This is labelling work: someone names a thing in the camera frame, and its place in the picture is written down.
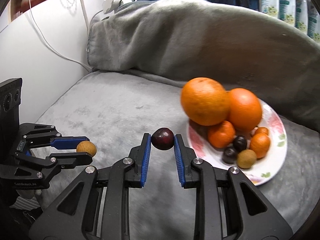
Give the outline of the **grey blanket covered backrest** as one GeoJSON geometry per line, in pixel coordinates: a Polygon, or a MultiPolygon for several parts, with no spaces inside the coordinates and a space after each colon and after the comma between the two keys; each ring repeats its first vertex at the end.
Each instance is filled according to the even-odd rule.
{"type": "Polygon", "coordinates": [[[205,0],[128,3],[91,26],[87,60],[111,72],[244,87],[287,119],[319,130],[319,44],[261,12],[205,0]]]}

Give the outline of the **speckled large orange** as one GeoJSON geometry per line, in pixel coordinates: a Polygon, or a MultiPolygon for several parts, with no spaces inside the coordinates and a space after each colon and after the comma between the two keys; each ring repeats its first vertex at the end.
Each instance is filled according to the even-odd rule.
{"type": "Polygon", "coordinates": [[[188,81],[181,90],[180,101],[189,119],[202,126],[213,126],[226,120],[230,108],[224,87],[207,77],[188,81]]]}

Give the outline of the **brown longan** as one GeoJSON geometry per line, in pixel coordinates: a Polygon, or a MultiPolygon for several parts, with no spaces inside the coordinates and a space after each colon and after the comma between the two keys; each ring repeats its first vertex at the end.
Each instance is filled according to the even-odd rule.
{"type": "Polygon", "coordinates": [[[256,161],[257,155],[253,150],[243,150],[238,154],[236,163],[242,169],[249,169],[256,161]]]}
{"type": "Polygon", "coordinates": [[[76,152],[87,152],[91,157],[94,157],[97,153],[97,148],[95,144],[85,140],[77,145],[76,152]]]}

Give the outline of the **smooth large orange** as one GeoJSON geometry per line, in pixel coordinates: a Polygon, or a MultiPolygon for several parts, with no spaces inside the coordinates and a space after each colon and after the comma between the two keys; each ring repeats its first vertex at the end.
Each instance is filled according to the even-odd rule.
{"type": "Polygon", "coordinates": [[[227,120],[236,130],[250,132],[262,119],[262,107],[259,99],[251,91],[235,88],[227,92],[230,111],[227,120]]]}

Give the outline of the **mandarin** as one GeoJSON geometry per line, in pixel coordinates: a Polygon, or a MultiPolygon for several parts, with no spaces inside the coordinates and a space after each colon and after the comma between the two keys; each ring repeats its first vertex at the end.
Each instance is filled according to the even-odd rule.
{"type": "Polygon", "coordinates": [[[225,148],[234,139],[235,129],[228,121],[223,121],[207,129],[208,142],[215,148],[225,148]]]}
{"type": "Polygon", "coordinates": [[[250,141],[249,149],[253,150],[258,159],[264,158],[270,148],[270,138],[268,135],[258,133],[250,141]]]}

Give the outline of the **small kumquat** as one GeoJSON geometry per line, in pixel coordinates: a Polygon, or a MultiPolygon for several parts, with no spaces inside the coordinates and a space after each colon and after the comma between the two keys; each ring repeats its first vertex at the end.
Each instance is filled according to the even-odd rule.
{"type": "Polygon", "coordinates": [[[267,127],[258,127],[254,132],[254,135],[256,135],[256,134],[269,135],[269,130],[267,127]]]}

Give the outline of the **white floral plate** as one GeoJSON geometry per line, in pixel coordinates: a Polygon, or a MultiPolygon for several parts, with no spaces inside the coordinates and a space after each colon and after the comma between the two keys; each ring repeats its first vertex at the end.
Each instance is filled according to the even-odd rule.
{"type": "MultiPolygon", "coordinates": [[[[263,115],[258,126],[268,129],[270,148],[266,156],[257,160],[251,168],[242,169],[242,172],[256,186],[268,182],[280,171],[287,154],[287,134],[281,118],[266,102],[260,100],[260,104],[263,115]]],[[[228,170],[231,167],[230,164],[222,161],[223,149],[214,148],[207,141],[205,127],[188,121],[186,133],[188,145],[193,148],[197,157],[216,168],[228,170]]]]}

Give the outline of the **white power adapter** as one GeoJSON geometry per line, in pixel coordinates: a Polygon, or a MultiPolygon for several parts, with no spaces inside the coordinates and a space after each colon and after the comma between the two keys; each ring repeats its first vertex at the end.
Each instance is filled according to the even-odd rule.
{"type": "Polygon", "coordinates": [[[103,13],[108,14],[117,10],[120,6],[136,0],[104,0],[102,3],[103,13]]]}

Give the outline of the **dark cherry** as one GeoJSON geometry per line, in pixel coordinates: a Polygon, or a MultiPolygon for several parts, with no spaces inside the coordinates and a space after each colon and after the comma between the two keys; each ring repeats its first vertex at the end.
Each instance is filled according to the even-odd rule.
{"type": "Polygon", "coordinates": [[[159,128],[151,136],[151,143],[158,150],[169,150],[174,146],[174,134],[168,128],[159,128]]]}
{"type": "Polygon", "coordinates": [[[247,149],[247,139],[243,135],[237,136],[233,140],[232,144],[238,153],[247,149]]]}
{"type": "Polygon", "coordinates": [[[222,154],[222,161],[227,164],[233,164],[236,162],[237,157],[238,157],[237,150],[234,147],[229,146],[225,148],[222,154]]]}

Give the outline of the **grey seat cushion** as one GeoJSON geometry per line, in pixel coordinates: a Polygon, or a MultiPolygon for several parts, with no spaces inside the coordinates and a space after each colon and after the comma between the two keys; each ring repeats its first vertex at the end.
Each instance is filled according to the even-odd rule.
{"type": "MultiPolygon", "coordinates": [[[[38,119],[62,135],[88,137],[98,150],[97,168],[126,157],[144,133],[161,127],[185,137],[187,122],[180,88],[100,71],[82,78],[38,119]]],[[[285,163],[259,189],[297,231],[319,200],[319,134],[287,119],[283,124],[285,163]]],[[[192,239],[195,197],[178,181],[173,150],[152,149],[146,185],[130,191],[131,239],[192,239]]]]}

